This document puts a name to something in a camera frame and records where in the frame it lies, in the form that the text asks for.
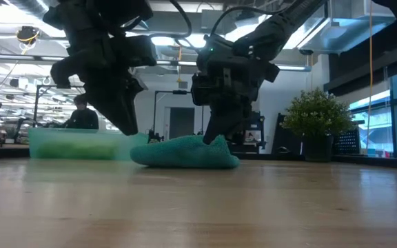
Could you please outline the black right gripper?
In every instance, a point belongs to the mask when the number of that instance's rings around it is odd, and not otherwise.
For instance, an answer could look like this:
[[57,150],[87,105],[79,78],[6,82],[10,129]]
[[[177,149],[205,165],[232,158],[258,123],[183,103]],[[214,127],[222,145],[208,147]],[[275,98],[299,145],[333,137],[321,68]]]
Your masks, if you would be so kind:
[[280,68],[249,54],[233,54],[233,43],[218,35],[205,35],[204,40],[196,60],[197,73],[208,77],[212,89],[211,116],[203,142],[209,145],[222,135],[231,143],[243,144],[250,103],[257,100],[263,81],[274,81]]

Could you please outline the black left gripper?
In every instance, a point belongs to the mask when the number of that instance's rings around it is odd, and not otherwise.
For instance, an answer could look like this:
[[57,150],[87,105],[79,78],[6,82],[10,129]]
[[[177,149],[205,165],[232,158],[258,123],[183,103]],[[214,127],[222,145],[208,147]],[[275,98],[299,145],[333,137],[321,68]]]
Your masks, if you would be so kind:
[[126,64],[130,40],[105,32],[71,32],[66,36],[68,55],[50,70],[54,83],[58,88],[69,88],[70,77],[76,74],[85,83],[90,105],[126,136],[137,134],[134,102],[145,85],[132,77]]

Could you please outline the teal microfiber towel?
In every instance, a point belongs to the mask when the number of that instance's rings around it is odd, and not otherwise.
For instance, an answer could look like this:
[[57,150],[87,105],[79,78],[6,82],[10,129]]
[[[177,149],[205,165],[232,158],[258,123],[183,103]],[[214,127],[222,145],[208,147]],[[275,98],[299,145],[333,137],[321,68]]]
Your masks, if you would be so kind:
[[234,169],[240,165],[223,136],[217,136],[209,145],[199,135],[148,143],[133,147],[130,158],[153,168]]

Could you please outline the lime green microfiber towel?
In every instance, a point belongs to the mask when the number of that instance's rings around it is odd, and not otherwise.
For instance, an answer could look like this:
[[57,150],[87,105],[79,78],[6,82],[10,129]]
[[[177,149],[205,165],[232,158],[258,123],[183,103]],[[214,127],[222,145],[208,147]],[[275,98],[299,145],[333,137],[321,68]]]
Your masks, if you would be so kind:
[[32,154],[34,158],[113,160],[118,148],[111,144],[71,143],[70,141],[52,141],[38,146]]

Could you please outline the teal translucent plastic basket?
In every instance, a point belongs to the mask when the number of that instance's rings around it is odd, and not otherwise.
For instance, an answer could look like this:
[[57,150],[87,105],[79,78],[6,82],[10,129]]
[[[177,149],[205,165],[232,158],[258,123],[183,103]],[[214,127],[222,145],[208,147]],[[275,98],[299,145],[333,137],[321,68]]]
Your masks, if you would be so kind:
[[52,141],[70,141],[71,143],[111,144],[118,150],[116,158],[102,161],[128,161],[130,150],[133,147],[145,145],[148,135],[138,133],[126,136],[116,130],[89,130],[89,129],[57,129],[57,128],[30,128],[28,130],[30,157],[43,143]]

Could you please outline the black equipment cart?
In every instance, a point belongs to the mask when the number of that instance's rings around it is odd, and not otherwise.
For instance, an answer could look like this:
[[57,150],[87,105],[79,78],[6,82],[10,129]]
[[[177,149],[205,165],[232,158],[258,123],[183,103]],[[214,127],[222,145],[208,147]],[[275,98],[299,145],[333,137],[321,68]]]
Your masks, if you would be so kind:
[[[265,149],[265,133],[264,133],[265,117],[260,112],[252,112],[250,120],[247,123],[245,130],[238,134],[236,142],[228,141],[228,147],[233,154],[259,154],[260,149]],[[245,136],[248,132],[254,133],[257,142],[246,143]]]

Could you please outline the grey door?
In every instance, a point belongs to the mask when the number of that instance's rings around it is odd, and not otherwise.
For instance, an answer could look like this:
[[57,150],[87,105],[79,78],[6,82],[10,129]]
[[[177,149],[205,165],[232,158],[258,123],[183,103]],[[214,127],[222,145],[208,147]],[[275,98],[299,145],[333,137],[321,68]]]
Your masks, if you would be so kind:
[[194,133],[194,108],[172,107],[170,109],[170,139],[189,136]]

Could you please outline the black leaning panel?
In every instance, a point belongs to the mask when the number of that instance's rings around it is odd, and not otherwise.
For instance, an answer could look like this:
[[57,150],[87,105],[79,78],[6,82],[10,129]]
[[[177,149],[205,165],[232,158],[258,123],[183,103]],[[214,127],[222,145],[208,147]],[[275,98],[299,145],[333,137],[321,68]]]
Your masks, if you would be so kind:
[[272,143],[272,153],[301,155],[302,138],[295,135],[291,130],[281,126],[284,118],[285,115],[281,113],[278,114]]

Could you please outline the potted green plant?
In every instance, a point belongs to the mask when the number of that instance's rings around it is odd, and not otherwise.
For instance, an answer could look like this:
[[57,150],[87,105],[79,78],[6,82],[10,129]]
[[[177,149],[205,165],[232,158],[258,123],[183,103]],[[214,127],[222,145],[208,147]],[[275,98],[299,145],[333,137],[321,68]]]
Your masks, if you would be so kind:
[[305,160],[319,163],[331,160],[334,138],[355,126],[349,106],[320,88],[292,99],[281,123],[302,138]]

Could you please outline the black perforated crate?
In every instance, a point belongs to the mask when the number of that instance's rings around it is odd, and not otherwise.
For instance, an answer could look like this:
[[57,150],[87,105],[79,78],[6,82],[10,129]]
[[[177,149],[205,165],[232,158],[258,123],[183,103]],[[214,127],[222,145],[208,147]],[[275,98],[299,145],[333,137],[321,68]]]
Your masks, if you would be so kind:
[[346,131],[334,137],[333,155],[359,155],[360,136],[357,128]]

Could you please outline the black background rig frame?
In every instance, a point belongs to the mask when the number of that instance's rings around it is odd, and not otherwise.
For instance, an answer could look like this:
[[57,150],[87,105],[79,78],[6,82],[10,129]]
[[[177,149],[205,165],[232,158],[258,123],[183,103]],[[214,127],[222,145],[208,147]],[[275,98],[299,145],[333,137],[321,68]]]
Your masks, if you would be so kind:
[[154,93],[154,114],[152,129],[164,136],[164,141],[170,140],[169,123],[172,107],[194,108],[194,133],[203,134],[205,131],[206,109],[192,102],[191,92],[187,90],[157,90]]
[[76,109],[74,97],[84,92],[82,86],[57,88],[56,85],[38,85],[34,95],[35,125],[56,126],[65,123]]

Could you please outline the black aluminium rig frame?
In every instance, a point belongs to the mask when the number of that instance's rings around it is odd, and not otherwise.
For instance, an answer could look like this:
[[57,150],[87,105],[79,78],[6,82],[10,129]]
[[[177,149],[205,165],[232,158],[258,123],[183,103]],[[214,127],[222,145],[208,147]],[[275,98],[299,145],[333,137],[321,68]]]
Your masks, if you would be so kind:
[[[273,154],[242,154],[235,153],[241,160],[249,161],[304,161],[303,155],[273,155]],[[0,147],[0,159],[2,158],[29,158],[28,145],[3,145]],[[397,169],[397,158],[375,158],[366,156],[332,156],[332,162],[350,163],[357,165],[369,165],[376,167],[389,167]]]

